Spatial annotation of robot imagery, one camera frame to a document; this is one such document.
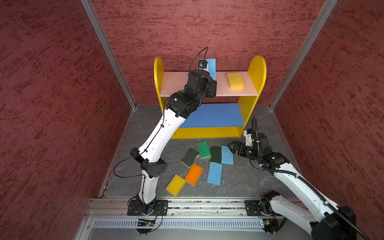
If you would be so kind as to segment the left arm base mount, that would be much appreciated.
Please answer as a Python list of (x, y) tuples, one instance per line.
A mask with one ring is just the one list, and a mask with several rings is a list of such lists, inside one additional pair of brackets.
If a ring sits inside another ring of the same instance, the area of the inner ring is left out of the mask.
[(167, 200), (154, 200), (146, 205), (140, 199), (134, 199), (128, 203), (127, 215), (163, 217), (167, 215), (168, 205)]

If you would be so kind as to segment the orange sponge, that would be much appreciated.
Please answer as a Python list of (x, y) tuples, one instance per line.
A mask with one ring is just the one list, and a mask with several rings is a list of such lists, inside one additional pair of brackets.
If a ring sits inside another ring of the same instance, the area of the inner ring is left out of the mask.
[(204, 168), (197, 165), (197, 164), (192, 164), (190, 167), (189, 172), (187, 173), (185, 180), (187, 183), (191, 184), (192, 186), (195, 186), (198, 179), (201, 176), (201, 173), (203, 172)]

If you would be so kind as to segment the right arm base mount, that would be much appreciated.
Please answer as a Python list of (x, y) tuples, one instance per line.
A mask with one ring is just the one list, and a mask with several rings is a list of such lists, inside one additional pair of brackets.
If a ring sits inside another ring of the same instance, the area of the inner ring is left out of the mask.
[(267, 200), (246, 200), (245, 209), (248, 217), (284, 218), (272, 210)]

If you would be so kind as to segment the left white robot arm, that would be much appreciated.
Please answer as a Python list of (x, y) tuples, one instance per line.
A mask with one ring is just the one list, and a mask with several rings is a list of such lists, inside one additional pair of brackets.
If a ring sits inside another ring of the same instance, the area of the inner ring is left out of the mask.
[(137, 203), (144, 215), (151, 214), (155, 208), (158, 179), (167, 168), (167, 163), (161, 159), (165, 146), (203, 100), (214, 98), (216, 93), (217, 82), (209, 72), (202, 69), (189, 71), (187, 84), (183, 90), (173, 93), (164, 104), (163, 115), (151, 135), (138, 149), (131, 150), (132, 157), (140, 163), (142, 169)]

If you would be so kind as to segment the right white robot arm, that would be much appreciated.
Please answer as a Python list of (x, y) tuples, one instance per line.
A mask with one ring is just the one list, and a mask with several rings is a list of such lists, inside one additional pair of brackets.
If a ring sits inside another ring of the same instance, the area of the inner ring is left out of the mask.
[(259, 166), (285, 184), (304, 204), (301, 208), (276, 191), (261, 196), (258, 213), (280, 215), (305, 230), (314, 240), (355, 240), (356, 215), (347, 206), (340, 207), (309, 183), (281, 153), (273, 152), (266, 135), (244, 132), (246, 142), (228, 144), (230, 151), (256, 161)]

